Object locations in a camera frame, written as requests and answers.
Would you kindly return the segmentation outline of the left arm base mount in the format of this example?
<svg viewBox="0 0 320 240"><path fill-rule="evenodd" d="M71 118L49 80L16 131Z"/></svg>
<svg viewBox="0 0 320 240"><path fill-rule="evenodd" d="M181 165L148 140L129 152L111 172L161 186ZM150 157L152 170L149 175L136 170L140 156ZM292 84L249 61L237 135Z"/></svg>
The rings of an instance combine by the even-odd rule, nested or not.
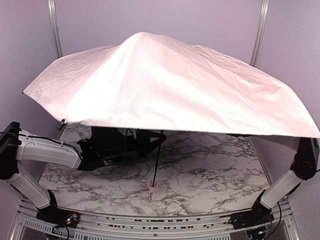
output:
<svg viewBox="0 0 320 240"><path fill-rule="evenodd" d="M80 213L48 206L38 209L36 218L48 223L75 229L79 223Z"/></svg>

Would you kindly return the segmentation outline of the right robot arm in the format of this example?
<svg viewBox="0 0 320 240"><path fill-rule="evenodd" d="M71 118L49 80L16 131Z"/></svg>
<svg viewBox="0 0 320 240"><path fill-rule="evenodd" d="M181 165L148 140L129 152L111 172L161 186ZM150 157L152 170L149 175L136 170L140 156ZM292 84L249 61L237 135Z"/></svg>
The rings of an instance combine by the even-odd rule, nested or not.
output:
<svg viewBox="0 0 320 240"><path fill-rule="evenodd" d="M252 206L252 211L262 216L286 195L295 191L303 182L313 178L317 172L320 146L318 139L311 137L291 136L259 136L270 142L280 144L295 150L296 153L290 168L273 183L267 190L260 194Z"/></svg>

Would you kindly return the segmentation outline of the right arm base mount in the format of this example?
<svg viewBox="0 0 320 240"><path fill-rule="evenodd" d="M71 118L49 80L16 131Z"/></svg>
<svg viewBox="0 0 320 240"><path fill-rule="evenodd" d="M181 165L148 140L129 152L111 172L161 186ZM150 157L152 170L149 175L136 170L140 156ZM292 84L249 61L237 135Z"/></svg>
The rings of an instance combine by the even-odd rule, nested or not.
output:
<svg viewBox="0 0 320 240"><path fill-rule="evenodd" d="M274 219L274 215L270 209L263 210L257 208L231 214L228 223L233 226L234 230L238 230L272 223Z"/></svg>

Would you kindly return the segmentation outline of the pink and black umbrella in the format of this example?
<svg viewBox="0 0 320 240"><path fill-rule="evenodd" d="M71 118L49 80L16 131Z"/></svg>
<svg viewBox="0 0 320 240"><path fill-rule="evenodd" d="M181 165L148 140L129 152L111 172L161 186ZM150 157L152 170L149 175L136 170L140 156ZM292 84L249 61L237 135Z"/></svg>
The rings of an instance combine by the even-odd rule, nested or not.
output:
<svg viewBox="0 0 320 240"><path fill-rule="evenodd" d="M285 83L214 49L148 32L61 57L23 92L62 124L320 137Z"/></svg>

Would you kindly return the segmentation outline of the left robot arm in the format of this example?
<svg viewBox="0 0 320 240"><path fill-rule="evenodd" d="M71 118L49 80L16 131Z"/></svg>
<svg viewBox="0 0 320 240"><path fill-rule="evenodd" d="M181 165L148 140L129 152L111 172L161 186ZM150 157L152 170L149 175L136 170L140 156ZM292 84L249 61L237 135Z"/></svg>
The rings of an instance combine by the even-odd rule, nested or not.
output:
<svg viewBox="0 0 320 240"><path fill-rule="evenodd" d="M31 134L13 121L0 134L0 178L31 200L40 214L58 215L62 210L55 195L27 172L22 161L58 164L90 172L145 157L159 150L166 139L162 131L93 126L90 138L77 142L58 141Z"/></svg>

